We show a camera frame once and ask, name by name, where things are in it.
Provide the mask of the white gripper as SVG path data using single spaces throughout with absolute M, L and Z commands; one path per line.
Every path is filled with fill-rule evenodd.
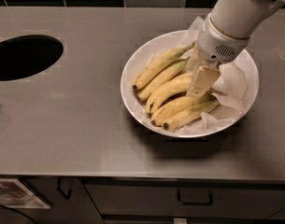
M 232 62 L 247 46 L 247 38 L 234 38 L 219 31 L 208 14 L 198 33 L 196 46 L 192 48 L 185 70 L 192 72 L 192 82 L 187 89 L 190 97 L 203 96 L 218 80 L 218 68 L 207 65 L 207 61 L 217 63 Z

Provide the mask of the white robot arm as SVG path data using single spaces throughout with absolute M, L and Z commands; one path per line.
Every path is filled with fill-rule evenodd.
M 233 61 L 256 28 L 284 4 L 285 0 L 218 0 L 193 42 L 187 94 L 203 96 L 219 78 L 219 66 Z

